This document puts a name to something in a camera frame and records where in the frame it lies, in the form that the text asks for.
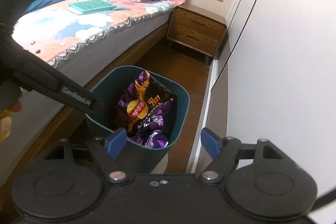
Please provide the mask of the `person's left hand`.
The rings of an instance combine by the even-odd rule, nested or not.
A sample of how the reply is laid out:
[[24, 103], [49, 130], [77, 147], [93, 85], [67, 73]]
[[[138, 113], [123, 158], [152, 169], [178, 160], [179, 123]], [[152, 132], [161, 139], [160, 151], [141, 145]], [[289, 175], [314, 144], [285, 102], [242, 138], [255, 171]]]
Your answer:
[[19, 102], [21, 95], [22, 90], [18, 85], [10, 81], [1, 83], [1, 141], [11, 134], [11, 114], [22, 110]]

